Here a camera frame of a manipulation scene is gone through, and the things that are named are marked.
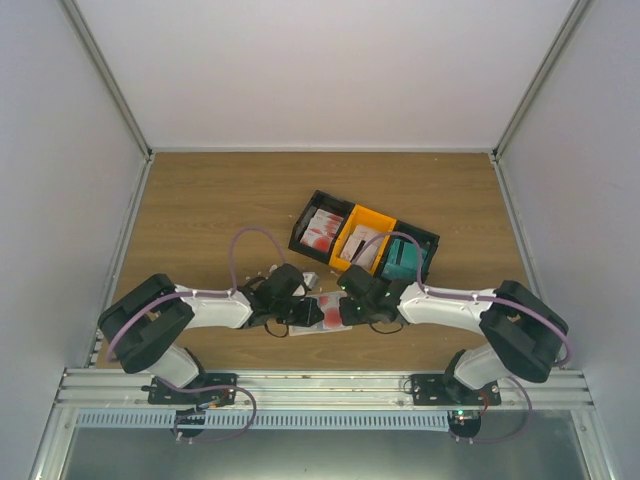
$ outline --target white wall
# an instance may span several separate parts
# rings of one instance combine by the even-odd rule
[[[495,146],[572,0],[79,0],[149,144]]]
[[[80,366],[142,154],[53,0],[0,15],[2,478],[27,478]]]
[[[640,2],[596,1],[503,165],[624,478],[640,419]]]

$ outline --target wooden table surface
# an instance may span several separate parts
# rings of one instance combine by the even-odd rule
[[[227,250],[234,233],[260,225],[286,249],[293,224],[316,189],[439,234],[429,285],[479,289],[505,279],[526,282],[486,155],[158,154],[116,299],[158,272],[189,287],[228,288]],[[290,250],[285,254],[301,270],[317,272],[323,292],[338,289],[328,266]],[[235,259],[241,281],[278,263],[268,239],[254,232],[240,239]],[[177,343],[208,369],[424,370],[443,369],[458,350],[483,342],[463,330],[416,325],[395,335],[358,326],[284,339],[262,328],[200,328],[184,332]],[[98,367],[112,366],[104,360],[105,349]]]

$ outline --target cable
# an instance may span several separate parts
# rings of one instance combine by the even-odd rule
[[[244,393],[247,397],[249,397],[249,400],[251,400],[251,405],[252,405],[251,416],[249,417],[249,420],[244,425],[244,427],[242,427],[240,430],[237,430],[229,435],[225,435],[224,437],[218,437],[218,438],[204,438],[204,439],[199,439],[197,441],[195,441],[193,438],[190,438],[189,443],[218,443],[218,442],[224,442],[226,440],[231,440],[232,438],[239,437],[240,435],[245,433],[247,430],[249,430],[249,427],[253,425],[253,422],[256,419],[256,415],[258,414],[258,404],[256,402],[256,398],[253,396],[253,394],[249,390],[242,387],[238,387],[237,385],[212,385],[209,387],[201,387],[201,388],[179,388],[173,385],[172,383],[167,382],[166,380],[163,380],[162,378],[159,378],[159,380],[162,383],[164,383],[167,387],[169,387],[170,389],[178,393],[202,393],[202,392],[209,392],[211,390],[227,390],[227,391],[237,390],[238,392]],[[190,415],[176,416],[176,422],[173,427],[173,433],[176,436],[176,438],[180,438],[179,432],[178,432],[178,425],[180,424],[180,420],[189,416]]]
[[[400,328],[396,330],[391,330],[390,332],[382,332],[378,330],[376,327],[374,327],[372,323],[370,323],[369,326],[371,327],[371,330],[373,330],[376,333],[379,333],[380,335],[393,335],[394,333],[398,333],[400,330],[404,328],[404,325],[401,323]]]
[[[528,407],[527,419],[524,421],[522,426],[515,432],[509,435],[506,435],[504,437],[488,438],[486,440],[483,440],[483,439],[475,440],[470,437],[460,437],[455,433],[453,433],[451,430],[449,430],[449,434],[456,439],[456,442],[462,439],[462,440],[468,440],[470,444],[472,443],[495,444],[495,443],[507,442],[509,440],[515,440],[516,438],[519,438],[522,435],[524,435],[524,433],[528,430],[529,426],[531,425],[531,419],[533,417],[533,404],[531,403],[531,397],[529,397],[529,394],[527,393],[525,388],[522,386],[522,384],[518,380],[516,380],[514,377],[507,377],[507,380],[510,380],[511,382],[513,382],[520,389],[520,391],[524,395],[524,399],[527,401],[527,407]]]
[[[403,383],[402,383],[402,391],[404,393],[406,393],[407,395],[413,395],[413,391],[409,390],[407,391],[407,383],[409,383],[411,381],[410,378],[407,378]]]
[[[563,365],[566,365],[567,363],[569,363],[569,361],[573,358],[573,346],[571,345],[571,341],[565,335],[565,333],[562,330],[560,330],[557,326],[555,326],[552,322],[550,322],[549,320],[544,318],[542,315],[540,315],[538,312],[535,312],[534,310],[531,310],[530,308],[525,307],[524,305],[520,305],[519,303],[512,302],[511,300],[507,300],[504,298],[491,297],[488,295],[467,295],[464,293],[439,292],[438,290],[434,290],[431,287],[425,287],[424,283],[422,283],[422,254],[420,251],[420,245],[413,237],[411,237],[410,235],[407,235],[406,233],[387,232],[387,233],[380,233],[372,237],[369,241],[367,241],[364,244],[360,252],[358,252],[358,254],[353,258],[353,260],[351,260],[351,263],[355,264],[356,261],[360,258],[360,255],[362,255],[362,253],[367,249],[367,247],[369,247],[369,245],[371,245],[373,242],[375,242],[380,238],[384,238],[388,236],[405,238],[409,240],[411,243],[413,243],[413,245],[416,247],[416,252],[417,252],[416,258],[418,263],[418,268],[416,270],[416,282],[418,283],[418,287],[420,288],[420,290],[422,290],[425,294],[431,295],[432,297],[436,297],[436,298],[442,298],[445,300],[463,300],[465,302],[472,301],[472,302],[499,303],[501,305],[505,305],[507,307],[513,308],[514,310],[518,310],[519,312],[522,312],[525,315],[528,315],[531,318],[542,323],[545,327],[551,330],[564,344],[567,352],[564,358],[562,360],[558,360],[554,364],[554,366],[562,367]]]
[[[269,335],[271,335],[272,337],[276,337],[276,338],[285,338],[285,337],[288,337],[288,336],[289,336],[289,325],[287,325],[286,327],[287,327],[287,329],[285,330],[284,335],[276,335],[276,334],[275,334],[275,333],[273,333],[273,332],[271,331],[271,329],[269,328],[269,322],[266,322],[266,323],[264,324],[264,329],[266,330],[266,332],[267,332]]]
[[[233,236],[233,238],[231,239],[231,244],[229,245],[229,272],[231,273],[231,295],[236,293],[236,291],[238,290],[238,277],[236,274],[236,265],[235,265],[235,262],[233,261],[233,250],[236,246],[236,243],[238,242],[238,239],[246,232],[264,233],[267,237],[269,237],[269,240],[271,240],[275,245],[276,250],[278,251],[278,255],[280,255],[280,260],[282,260],[282,263],[287,263],[286,259],[284,258],[284,253],[282,251],[282,248],[278,244],[275,237],[271,234],[271,232],[269,232],[269,230],[262,227],[245,227],[241,229],[240,231],[238,231],[238,233],[236,233]]]
[[[482,397],[482,403],[484,404],[484,408],[478,414],[478,415],[482,416],[485,413],[487,413],[487,410],[489,409],[489,396],[486,393],[484,393],[482,390],[478,390],[478,393]]]
[[[385,238],[385,237],[402,237],[402,238],[404,238],[406,240],[409,240],[411,243],[413,243],[413,246],[416,247],[416,252],[418,254],[418,256],[416,257],[417,261],[418,261],[418,270],[416,271],[416,282],[418,282],[418,286],[420,287],[420,290],[422,290],[424,292],[424,283],[422,283],[422,252],[421,252],[421,249],[420,249],[420,245],[418,245],[418,242],[416,241],[415,238],[413,238],[411,235],[407,235],[406,233],[402,233],[402,232],[386,232],[386,233],[379,233],[378,235],[375,235],[374,237],[371,237],[362,246],[362,248],[356,254],[356,256],[351,259],[351,264],[355,265],[355,263],[358,261],[360,256],[367,250],[369,245],[371,245],[376,240],[379,240],[380,238]]]
[[[108,362],[117,362],[118,359],[115,358],[113,352],[116,348],[116,345],[118,345],[118,342],[120,342],[120,340],[122,340],[122,337],[124,337],[124,334],[127,333],[129,331],[129,329],[138,321],[140,320],[142,317],[144,317],[147,313],[149,313],[151,310],[154,310],[157,306],[168,302],[169,300],[173,300],[176,298],[186,298],[186,297],[193,297],[193,298],[227,298],[231,295],[231,293],[228,290],[222,290],[222,291],[218,291],[218,290],[188,290],[186,292],[174,292],[174,293],[169,293],[168,295],[164,295],[162,297],[156,298],[153,302],[147,304],[145,307],[143,307],[139,312],[137,312],[133,317],[131,317],[127,323],[125,323],[122,328],[120,330],[118,330],[118,333],[116,333],[113,336],[113,339],[111,339],[111,342],[109,342],[109,348],[107,348],[107,361]]]
[[[155,309],[158,305],[161,305],[161,304],[163,304],[165,302],[168,302],[169,300],[173,300],[175,298],[185,298],[185,297],[194,297],[194,298],[227,298],[227,297],[230,297],[231,295],[233,295],[238,290],[238,279],[237,279],[237,275],[236,275],[236,271],[235,271],[236,270],[235,269],[235,264],[233,262],[233,250],[235,248],[236,242],[238,241],[238,238],[240,238],[240,236],[243,233],[248,232],[248,231],[262,232],[267,237],[269,237],[269,239],[275,245],[276,250],[278,250],[278,254],[280,255],[280,259],[282,260],[282,263],[285,263],[285,258],[284,258],[284,253],[282,252],[282,248],[280,248],[280,245],[278,244],[278,242],[276,241],[274,236],[271,234],[271,232],[269,232],[268,230],[266,230],[266,229],[264,229],[262,227],[245,227],[245,228],[241,229],[240,231],[238,231],[234,235],[233,239],[231,240],[231,245],[229,246],[229,270],[231,272],[231,281],[233,283],[233,287],[231,288],[231,290],[222,290],[222,291],[220,291],[220,290],[189,290],[189,291],[186,291],[186,292],[170,293],[168,295],[165,295],[163,297],[155,299],[153,302],[151,302],[148,305],[146,305],[142,310],[140,310],[133,317],[131,317],[127,321],[127,323],[125,323],[124,326],[118,331],[118,333],[116,333],[114,335],[114,337],[111,340],[111,342],[109,342],[109,347],[107,348],[107,361],[111,362],[111,363],[114,363],[114,362],[118,361],[115,358],[114,354],[113,354],[118,342],[120,342],[120,340],[122,339],[124,334],[127,333],[129,331],[129,329],[138,320],[140,320],[142,317],[144,317],[151,310]]]

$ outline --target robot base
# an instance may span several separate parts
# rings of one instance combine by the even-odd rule
[[[236,385],[237,381],[238,375],[234,373],[204,373],[199,379],[198,387]],[[143,387],[143,390],[149,392],[147,401],[150,405],[199,405],[214,402],[217,406],[224,407],[225,405],[233,405],[236,398],[235,391],[225,392],[224,390],[211,390],[195,394],[178,393],[156,377],[151,381],[151,385]]]
[[[460,401],[454,400],[445,387],[445,374],[420,373],[411,375],[409,379],[411,381],[411,395],[413,396],[414,405],[460,405],[466,407],[482,407],[484,405],[484,400],[478,393],[479,391],[471,391],[469,395],[465,395]],[[486,394],[489,406],[502,403],[498,382],[488,383],[480,391]]]

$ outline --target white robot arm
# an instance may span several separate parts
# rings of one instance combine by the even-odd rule
[[[323,314],[316,300],[305,295],[312,280],[313,274],[303,275],[292,265],[284,264],[268,279],[249,282],[235,292],[212,292],[176,286],[158,274],[105,311],[99,326],[111,342],[110,351],[116,353],[126,372],[147,370],[177,387],[185,387],[203,372],[188,351],[173,344],[183,330],[259,327],[274,317],[285,325],[314,325],[322,321]],[[489,343],[458,352],[449,365],[446,387],[454,399],[511,374],[532,382],[544,382],[549,375],[561,339],[522,310],[518,312],[500,302],[533,310],[565,335],[568,330],[562,319],[517,282],[504,282],[498,289],[481,291],[431,287],[423,291],[417,283],[373,278],[361,267],[352,266],[340,277],[338,285],[347,293],[340,300],[345,325],[378,321],[434,323],[486,336]],[[157,315],[153,321],[145,313],[122,334],[134,315],[140,316],[149,302],[163,297],[173,298],[151,309]]]

